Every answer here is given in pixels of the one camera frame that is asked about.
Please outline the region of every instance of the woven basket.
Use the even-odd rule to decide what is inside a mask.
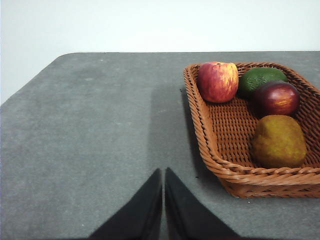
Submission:
[[[211,104],[197,88],[200,63],[184,69],[184,81],[201,157],[235,197],[320,197],[320,91],[296,71],[272,62],[236,63],[239,77],[254,67],[280,69],[300,93],[293,116],[304,133],[307,154],[298,168],[263,168],[252,161],[251,140],[258,118],[250,103],[234,97]]]

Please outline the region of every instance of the gray carpeted surface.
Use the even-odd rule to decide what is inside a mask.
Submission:
[[[242,236],[319,238],[320,199],[234,198],[205,168],[183,68],[214,60],[276,62],[320,88],[320,52],[60,56],[1,106],[1,239],[87,237],[166,167]]]

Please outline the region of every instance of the yellow-brown fruit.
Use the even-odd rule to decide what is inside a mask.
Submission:
[[[292,117],[268,115],[257,123],[252,155],[265,168],[300,167],[306,153],[304,134]]]

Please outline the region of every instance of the apple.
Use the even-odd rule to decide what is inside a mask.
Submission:
[[[196,84],[204,100],[211,103],[228,102],[238,90],[237,66],[232,62],[202,63],[199,67]]]
[[[253,102],[260,115],[293,115],[299,108],[300,94],[282,80],[262,84],[253,93]]]

